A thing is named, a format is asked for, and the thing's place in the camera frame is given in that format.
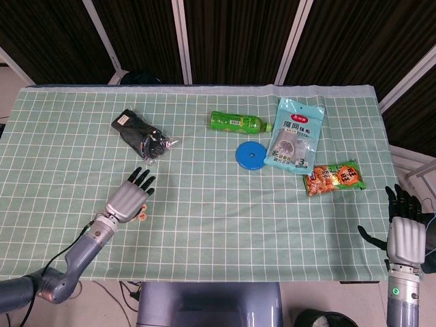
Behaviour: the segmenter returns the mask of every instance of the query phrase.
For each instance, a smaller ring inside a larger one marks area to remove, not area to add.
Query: green plastic bottle
[[[263,131],[271,131],[271,124],[262,122],[260,118],[256,116],[225,114],[223,112],[213,111],[211,114],[211,129],[258,134]]]

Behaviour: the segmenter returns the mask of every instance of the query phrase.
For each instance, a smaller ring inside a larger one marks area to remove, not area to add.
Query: orange snack bag
[[[354,160],[339,165],[315,166],[312,174],[304,176],[304,179],[309,196],[336,189],[365,188],[359,167]]]

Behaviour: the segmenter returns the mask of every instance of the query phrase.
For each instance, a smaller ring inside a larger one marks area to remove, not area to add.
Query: black plastic bag
[[[171,138],[164,136],[160,129],[145,123],[129,109],[124,110],[111,126],[148,164],[154,162],[175,143]]]

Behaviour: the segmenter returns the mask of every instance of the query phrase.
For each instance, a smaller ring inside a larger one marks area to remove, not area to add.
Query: robotic arm
[[[97,214],[70,246],[65,255],[65,273],[47,265],[30,275],[0,282],[0,313],[27,305],[35,294],[55,304],[71,296],[81,274],[114,236],[118,224],[132,220],[153,194],[154,189],[149,186],[156,178],[152,176],[142,184],[150,170],[136,178],[140,171],[141,167],[130,175],[107,201],[105,212]]]
[[[395,185],[396,195],[386,187],[389,198],[388,241],[373,238],[358,226],[360,235],[387,252],[388,327],[419,326],[420,264],[425,261],[425,226],[421,204],[415,196]]]

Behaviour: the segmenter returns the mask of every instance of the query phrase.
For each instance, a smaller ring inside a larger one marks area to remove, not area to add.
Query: bottle cap
[[[262,168],[264,166],[265,158],[265,146],[257,142],[244,142],[236,150],[236,161],[242,168],[248,170]]]

